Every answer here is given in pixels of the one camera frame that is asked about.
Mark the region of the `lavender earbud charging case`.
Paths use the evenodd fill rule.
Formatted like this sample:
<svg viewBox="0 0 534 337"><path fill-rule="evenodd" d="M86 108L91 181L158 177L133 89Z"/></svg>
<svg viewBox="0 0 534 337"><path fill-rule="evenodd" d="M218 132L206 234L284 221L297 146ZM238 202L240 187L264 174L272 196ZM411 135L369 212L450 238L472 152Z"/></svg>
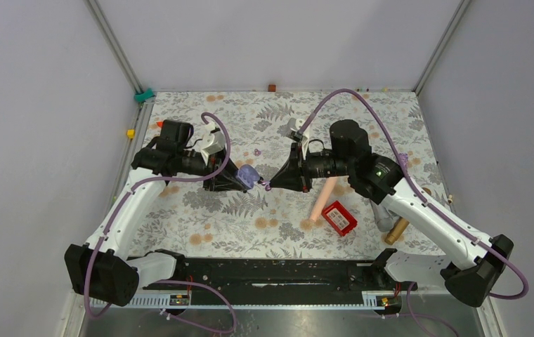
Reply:
<svg viewBox="0 0 534 337"><path fill-rule="evenodd" d="M251 190L261 180L258 171L249 164L244 164L237 170L236 178L244 185L246 190Z"/></svg>

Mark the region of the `purple earbud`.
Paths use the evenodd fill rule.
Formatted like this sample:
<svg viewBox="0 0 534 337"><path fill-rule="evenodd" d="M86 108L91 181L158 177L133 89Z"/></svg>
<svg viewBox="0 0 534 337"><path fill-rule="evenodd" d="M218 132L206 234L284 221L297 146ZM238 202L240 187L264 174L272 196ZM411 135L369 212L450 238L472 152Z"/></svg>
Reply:
<svg viewBox="0 0 534 337"><path fill-rule="evenodd" d="M261 180L259 182L259 184L264 188L265 191L270 191L271 190L271 186L270 186L270 182L267 181L267 180Z"/></svg>

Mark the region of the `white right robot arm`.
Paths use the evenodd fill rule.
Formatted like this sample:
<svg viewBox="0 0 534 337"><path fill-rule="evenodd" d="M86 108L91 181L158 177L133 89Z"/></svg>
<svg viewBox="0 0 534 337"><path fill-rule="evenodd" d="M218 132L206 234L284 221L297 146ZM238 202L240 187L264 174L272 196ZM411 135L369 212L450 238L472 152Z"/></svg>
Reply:
<svg viewBox="0 0 534 337"><path fill-rule="evenodd" d="M504 272L514 248L503 234L494 237L467 224L435 199L422 200L423 189L409 180L393 159L372 152L367 132L350 119L330 127L331 148L309 152L303 120L288 122L293 140L284 166L271 178L271 188L309 192L316 178L346 176L353 190L416 227L443 252L423 256L387 249L372 280L381 289L397 282L442 286L457 300L480 307Z"/></svg>

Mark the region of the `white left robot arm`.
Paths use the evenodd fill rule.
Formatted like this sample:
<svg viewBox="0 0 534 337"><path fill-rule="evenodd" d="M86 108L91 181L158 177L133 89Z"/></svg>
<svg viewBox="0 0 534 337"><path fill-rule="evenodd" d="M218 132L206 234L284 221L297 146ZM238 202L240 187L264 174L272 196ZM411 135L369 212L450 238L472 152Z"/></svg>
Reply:
<svg viewBox="0 0 534 337"><path fill-rule="evenodd" d="M201 116L205 134L197 150L189 147L195 129L187 122L164 120L161 130L133 157L117 200L82 245L71 244L64 260L72 290L84 297L125 306L137 290L162 280L183 286L187 270L177 253L153 251L129 257L134 235L152 203L169 183L201 182L207 191L247 191L237 180L228 131L215 115Z"/></svg>

